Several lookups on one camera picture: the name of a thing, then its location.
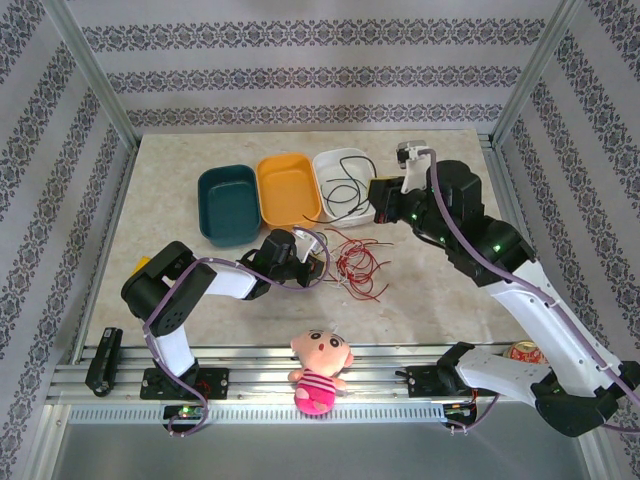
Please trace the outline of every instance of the tangled red wire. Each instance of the tangled red wire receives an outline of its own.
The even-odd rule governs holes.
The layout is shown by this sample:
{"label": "tangled red wire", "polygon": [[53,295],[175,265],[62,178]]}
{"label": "tangled red wire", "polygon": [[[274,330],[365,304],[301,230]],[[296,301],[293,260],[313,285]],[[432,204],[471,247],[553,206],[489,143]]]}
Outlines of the tangled red wire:
{"label": "tangled red wire", "polygon": [[375,238],[352,239],[335,228],[327,228],[325,230],[335,232],[345,239],[344,242],[331,251],[331,253],[339,251],[335,265],[340,278],[336,278],[329,272],[331,280],[327,281],[342,284],[356,300],[375,300],[379,302],[378,297],[384,293],[389,284],[386,284],[378,293],[372,293],[374,289],[373,274],[382,265],[391,262],[379,263],[368,247],[393,245],[393,243],[381,243]]}

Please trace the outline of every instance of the pink striped shirt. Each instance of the pink striped shirt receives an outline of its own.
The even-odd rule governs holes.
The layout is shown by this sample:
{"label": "pink striped shirt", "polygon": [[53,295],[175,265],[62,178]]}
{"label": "pink striped shirt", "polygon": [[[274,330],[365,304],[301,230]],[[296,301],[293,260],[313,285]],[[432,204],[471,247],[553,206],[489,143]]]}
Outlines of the pink striped shirt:
{"label": "pink striped shirt", "polygon": [[331,377],[325,377],[324,375],[318,375],[313,373],[313,370],[305,368],[302,374],[302,378],[298,380],[298,385],[307,385],[309,387],[316,387],[321,390],[330,393],[336,393],[336,385],[333,383]]}

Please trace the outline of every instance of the patterned wallpaper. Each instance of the patterned wallpaper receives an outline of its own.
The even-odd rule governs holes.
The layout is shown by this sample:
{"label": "patterned wallpaper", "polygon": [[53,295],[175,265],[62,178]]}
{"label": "patterned wallpaper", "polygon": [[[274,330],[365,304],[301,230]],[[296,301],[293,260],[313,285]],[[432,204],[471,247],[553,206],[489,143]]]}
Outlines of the patterned wallpaper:
{"label": "patterned wallpaper", "polygon": [[39,2],[0,0],[0,479],[77,333],[126,155]]}
{"label": "patterned wallpaper", "polygon": [[[503,145],[538,255],[587,328],[640,357],[640,12],[583,4]],[[615,423],[640,427],[625,403]],[[623,478],[637,435],[610,433]]]}
{"label": "patterned wallpaper", "polygon": [[138,131],[491,132],[558,0],[69,5]]}

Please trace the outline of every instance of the pink plush doll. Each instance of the pink plush doll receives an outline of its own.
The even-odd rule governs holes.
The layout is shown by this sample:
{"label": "pink plush doll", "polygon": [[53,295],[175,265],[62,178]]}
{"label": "pink plush doll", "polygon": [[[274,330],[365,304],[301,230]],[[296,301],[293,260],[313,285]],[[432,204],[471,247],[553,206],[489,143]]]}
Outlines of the pink plush doll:
{"label": "pink plush doll", "polygon": [[298,383],[297,407],[309,415],[327,413],[335,403],[336,389],[347,389],[344,380],[334,377],[353,363],[351,347],[334,333],[309,330],[291,340],[291,348],[303,367],[289,374],[289,381]]}

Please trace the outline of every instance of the marble surface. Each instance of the marble surface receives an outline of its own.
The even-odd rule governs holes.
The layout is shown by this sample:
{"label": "marble surface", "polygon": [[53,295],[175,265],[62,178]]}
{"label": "marble surface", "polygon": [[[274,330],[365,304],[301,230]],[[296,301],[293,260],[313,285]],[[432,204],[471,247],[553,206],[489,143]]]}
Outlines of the marble surface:
{"label": "marble surface", "polygon": [[[246,164],[299,151],[313,158],[335,148],[366,152],[381,175],[400,175],[399,142],[424,139],[439,159],[463,160],[483,182],[487,213],[499,218],[489,175],[474,130],[306,132],[146,135],[119,220],[113,247],[92,314],[86,345],[97,345],[107,326],[124,330],[123,345],[143,345],[141,324],[120,299],[120,289],[141,256],[153,256],[180,240],[198,255],[239,259],[253,244],[217,249],[198,227],[197,180],[209,168]],[[324,226],[316,226],[324,231]],[[308,292],[279,288],[250,302],[203,297],[185,327],[191,345],[283,345],[308,328],[333,329],[358,344],[516,341],[526,334],[509,313],[458,273],[438,249],[420,243],[404,224],[373,223],[344,229],[355,238],[392,242],[378,247],[378,259],[391,260],[376,275],[390,286],[374,301],[356,301],[342,289],[323,284]],[[326,232],[330,247],[338,236]]]}

